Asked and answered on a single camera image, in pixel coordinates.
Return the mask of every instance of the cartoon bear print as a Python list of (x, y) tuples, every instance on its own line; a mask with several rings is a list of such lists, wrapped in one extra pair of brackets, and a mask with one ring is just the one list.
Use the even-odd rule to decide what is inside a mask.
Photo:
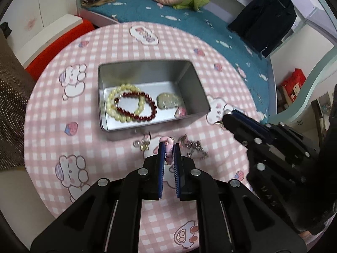
[[(164, 136), (157, 136), (157, 137), (151, 138), (149, 150), (144, 151), (144, 159), (146, 159), (147, 157), (158, 154), (159, 140), (160, 140), (161, 137), (164, 137)], [(176, 189), (176, 181), (175, 181), (175, 178), (174, 178), (173, 165), (167, 165), (165, 163), (165, 165), (164, 165), (164, 182), (166, 182), (167, 185), (169, 187), (171, 187), (172, 189)]]
[(64, 101), (68, 100), (68, 98), (80, 96), (84, 92), (85, 83), (83, 80), (86, 77), (86, 69), (87, 66), (85, 64), (67, 66), (60, 74), (59, 81), (61, 86), (64, 87), (62, 95)]
[(84, 158), (75, 155), (60, 156), (59, 163), (55, 167), (56, 177), (68, 188), (72, 203), (90, 188), (86, 183), (89, 177), (85, 167)]
[(198, 230), (199, 227), (195, 225), (195, 221), (188, 221), (174, 233), (175, 243), (181, 245), (183, 249), (191, 247), (198, 239), (196, 236)]
[(206, 115), (206, 120), (210, 125), (214, 125), (215, 122), (221, 121), (225, 110), (238, 110), (243, 114), (246, 114), (242, 109), (226, 103), (221, 97), (214, 98), (211, 95), (207, 95), (207, 100), (210, 104), (211, 111)]

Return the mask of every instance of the dark red bead bracelet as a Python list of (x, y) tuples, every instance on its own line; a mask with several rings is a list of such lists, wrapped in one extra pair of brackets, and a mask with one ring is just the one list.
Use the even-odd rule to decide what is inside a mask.
[(122, 97), (129, 97), (129, 98), (139, 98), (140, 96), (144, 96), (145, 98), (145, 102), (151, 107), (151, 116), (138, 116), (138, 115), (134, 115), (134, 113), (131, 113), (129, 111), (126, 111), (120, 107), (117, 106), (117, 104), (119, 103), (119, 98), (115, 98), (115, 105), (117, 107), (117, 111), (120, 114), (123, 114), (125, 116), (129, 116), (130, 118), (133, 118), (137, 121), (141, 121), (141, 122), (146, 122), (146, 121), (151, 121), (152, 119), (154, 119), (156, 117), (157, 114), (157, 107), (155, 102), (152, 100), (152, 98), (149, 96), (149, 94), (146, 94), (144, 92), (124, 92), (122, 94)]

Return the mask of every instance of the yellow bead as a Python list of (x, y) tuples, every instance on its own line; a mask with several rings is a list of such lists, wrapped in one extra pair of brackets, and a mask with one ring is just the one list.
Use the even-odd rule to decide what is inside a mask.
[(119, 119), (121, 123), (125, 123), (126, 117), (124, 115), (121, 115), (121, 118)]

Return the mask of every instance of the metal box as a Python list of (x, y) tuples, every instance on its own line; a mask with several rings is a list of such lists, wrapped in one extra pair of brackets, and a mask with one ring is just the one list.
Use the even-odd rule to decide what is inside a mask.
[[(181, 96), (187, 116), (175, 118), (174, 109), (157, 109), (156, 117), (150, 122), (121, 123), (106, 113), (105, 102), (110, 91), (123, 83), (137, 86), (156, 102), (160, 93), (174, 93)], [(100, 125), (112, 141), (173, 130), (190, 125), (206, 115), (210, 106), (198, 75), (190, 61), (155, 60), (127, 61), (102, 64), (98, 67), (98, 104)], [(122, 98), (119, 105), (125, 110), (134, 111), (138, 100)], [(151, 115), (150, 107), (145, 104), (141, 116)]]

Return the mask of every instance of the brown dotted fabric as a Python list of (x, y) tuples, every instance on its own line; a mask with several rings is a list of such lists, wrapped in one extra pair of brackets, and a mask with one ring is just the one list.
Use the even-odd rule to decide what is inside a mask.
[(25, 165), (24, 123), (34, 85), (0, 31), (0, 170)]

